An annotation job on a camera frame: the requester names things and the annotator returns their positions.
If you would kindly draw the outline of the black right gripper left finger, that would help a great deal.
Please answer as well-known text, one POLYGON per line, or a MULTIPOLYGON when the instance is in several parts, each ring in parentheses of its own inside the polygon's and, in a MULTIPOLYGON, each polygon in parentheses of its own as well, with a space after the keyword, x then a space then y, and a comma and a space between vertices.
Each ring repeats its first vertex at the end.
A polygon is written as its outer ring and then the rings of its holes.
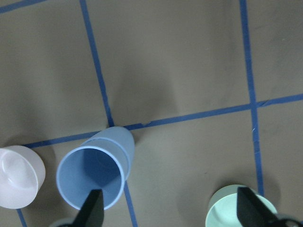
POLYGON ((73 221, 74 227, 101 227, 104 221, 104 202, 101 189, 92 190, 78 215, 73 221))

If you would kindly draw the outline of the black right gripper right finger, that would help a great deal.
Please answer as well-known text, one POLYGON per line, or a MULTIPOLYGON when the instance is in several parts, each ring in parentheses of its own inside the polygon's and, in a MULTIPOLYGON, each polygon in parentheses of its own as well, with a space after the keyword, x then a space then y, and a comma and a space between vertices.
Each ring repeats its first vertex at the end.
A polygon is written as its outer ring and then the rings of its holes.
POLYGON ((248 187, 237 189, 237 218, 243 227, 286 227, 248 187))

